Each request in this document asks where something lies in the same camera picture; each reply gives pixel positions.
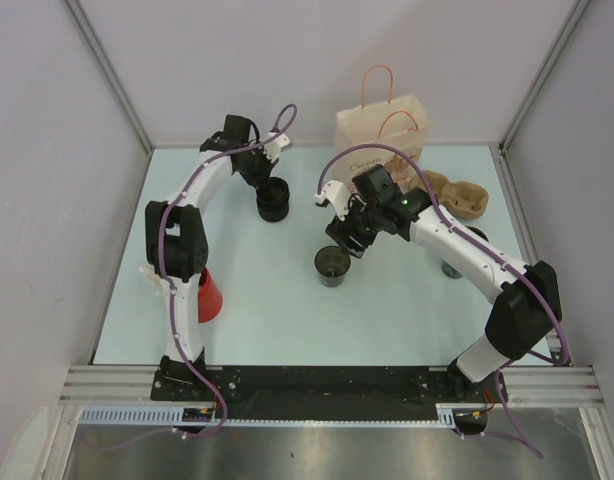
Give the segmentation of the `short black coffee cup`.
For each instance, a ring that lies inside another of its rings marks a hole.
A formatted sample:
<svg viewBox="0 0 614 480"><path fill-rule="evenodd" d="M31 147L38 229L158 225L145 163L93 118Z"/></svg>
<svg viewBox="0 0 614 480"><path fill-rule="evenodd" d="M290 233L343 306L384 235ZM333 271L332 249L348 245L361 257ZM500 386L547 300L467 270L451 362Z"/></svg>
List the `short black coffee cup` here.
<svg viewBox="0 0 614 480"><path fill-rule="evenodd" d="M279 177L270 177L256 190L260 217L272 223L282 221L289 213L289 198L287 182Z"/></svg>

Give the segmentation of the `transparent dark cup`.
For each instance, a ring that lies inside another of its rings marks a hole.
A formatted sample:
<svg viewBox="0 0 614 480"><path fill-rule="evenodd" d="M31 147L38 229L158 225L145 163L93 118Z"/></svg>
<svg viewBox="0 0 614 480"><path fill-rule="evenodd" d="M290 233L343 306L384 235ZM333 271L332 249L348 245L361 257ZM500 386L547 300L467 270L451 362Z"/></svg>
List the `transparent dark cup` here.
<svg viewBox="0 0 614 480"><path fill-rule="evenodd" d="M321 248L314 257L320 283L329 288L340 286L351 267L351 257L338 246Z"/></svg>

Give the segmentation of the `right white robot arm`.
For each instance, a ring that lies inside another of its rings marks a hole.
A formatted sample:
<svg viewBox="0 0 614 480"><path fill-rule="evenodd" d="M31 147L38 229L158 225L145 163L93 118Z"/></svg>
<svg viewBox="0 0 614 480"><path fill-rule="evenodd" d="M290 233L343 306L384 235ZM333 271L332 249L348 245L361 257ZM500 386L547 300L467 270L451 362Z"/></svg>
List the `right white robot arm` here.
<svg viewBox="0 0 614 480"><path fill-rule="evenodd" d="M562 320L555 270L505 255L460 222L421 188L407 192L387 170L374 166L356 176L353 191L330 180L319 187L320 207L335 216L327 235L340 249L363 256L381 232L430 250L468 279L491 304L483 334L447 369L450 393L471 401L492 373L528 354Z"/></svg>

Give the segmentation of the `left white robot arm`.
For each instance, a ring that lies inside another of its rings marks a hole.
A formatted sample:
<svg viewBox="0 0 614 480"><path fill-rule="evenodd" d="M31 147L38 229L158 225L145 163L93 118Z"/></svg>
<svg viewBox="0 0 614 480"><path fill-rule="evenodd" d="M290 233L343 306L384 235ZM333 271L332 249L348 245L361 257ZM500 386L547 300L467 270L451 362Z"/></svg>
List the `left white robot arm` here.
<svg viewBox="0 0 614 480"><path fill-rule="evenodd" d="M260 217L283 220L289 213L289 187L272 170L289 144L279 127L261 137L253 121L228 115L223 129L200 146L196 165L175 193L145 208L146 257L159 277L171 329L161 367L186 399L201 397L208 387L198 315L209 256L202 214L218 189L238 174L255 190Z"/></svg>

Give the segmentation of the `red cylindrical container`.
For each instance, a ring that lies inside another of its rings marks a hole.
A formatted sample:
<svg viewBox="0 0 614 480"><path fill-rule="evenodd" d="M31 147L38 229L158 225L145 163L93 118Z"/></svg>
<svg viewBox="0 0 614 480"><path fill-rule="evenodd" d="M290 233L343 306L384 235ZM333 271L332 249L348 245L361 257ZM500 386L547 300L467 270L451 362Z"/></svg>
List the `red cylindrical container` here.
<svg viewBox="0 0 614 480"><path fill-rule="evenodd" d="M223 296L208 268L205 268L201 274L197 300L199 323L212 321L223 307Z"/></svg>

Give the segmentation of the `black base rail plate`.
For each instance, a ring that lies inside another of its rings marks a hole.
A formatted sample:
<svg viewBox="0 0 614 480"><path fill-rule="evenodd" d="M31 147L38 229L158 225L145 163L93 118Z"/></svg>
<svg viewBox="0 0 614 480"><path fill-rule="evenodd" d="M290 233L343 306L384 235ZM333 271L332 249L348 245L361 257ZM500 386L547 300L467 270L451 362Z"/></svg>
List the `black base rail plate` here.
<svg viewBox="0 0 614 480"><path fill-rule="evenodd" d="M389 411L428 404L482 404L504 388L492 375L470 386L443 367L428 366L215 366L202 372L226 401L245 412L270 410L337 412L362 407Z"/></svg>

